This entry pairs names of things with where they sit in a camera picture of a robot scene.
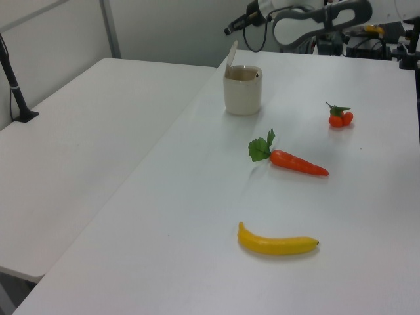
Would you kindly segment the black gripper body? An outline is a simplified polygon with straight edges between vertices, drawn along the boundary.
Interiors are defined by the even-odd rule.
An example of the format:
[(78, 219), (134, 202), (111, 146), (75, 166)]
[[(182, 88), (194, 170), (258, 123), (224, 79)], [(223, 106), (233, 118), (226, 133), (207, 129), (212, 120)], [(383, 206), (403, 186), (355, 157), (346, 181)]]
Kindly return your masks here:
[(252, 1), (247, 5), (246, 8), (245, 26), (261, 26), (265, 23), (265, 17), (262, 15), (259, 8), (258, 1)]

